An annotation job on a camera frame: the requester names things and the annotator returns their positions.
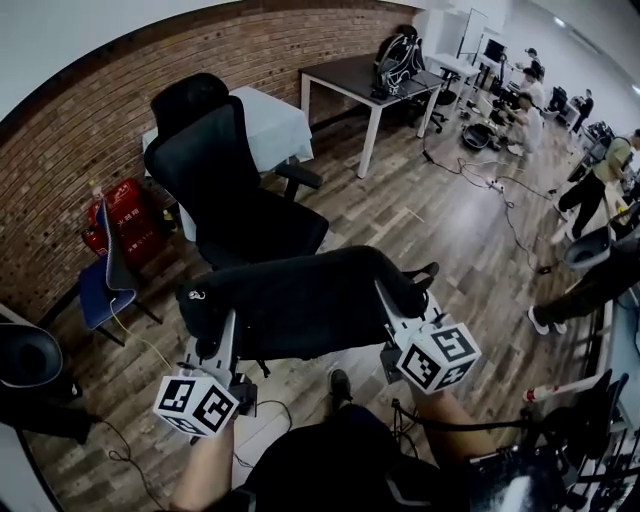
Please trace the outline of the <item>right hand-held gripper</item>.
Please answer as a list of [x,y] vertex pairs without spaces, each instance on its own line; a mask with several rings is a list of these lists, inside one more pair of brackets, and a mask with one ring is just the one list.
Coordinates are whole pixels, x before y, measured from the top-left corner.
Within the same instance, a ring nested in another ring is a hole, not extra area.
[[387,382],[406,380],[423,393],[459,383],[481,356],[466,325],[438,308],[422,317],[403,317],[384,285],[376,280],[375,286],[389,320],[390,340],[380,354]]

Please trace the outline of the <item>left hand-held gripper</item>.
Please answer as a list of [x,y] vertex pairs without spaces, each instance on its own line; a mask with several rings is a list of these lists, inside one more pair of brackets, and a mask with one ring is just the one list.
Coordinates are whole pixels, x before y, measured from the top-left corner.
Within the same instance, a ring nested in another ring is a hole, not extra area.
[[237,415],[256,413],[257,386],[236,372],[236,321],[230,309],[217,341],[191,338],[176,373],[162,379],[153,412],[172,428],[215,438]]

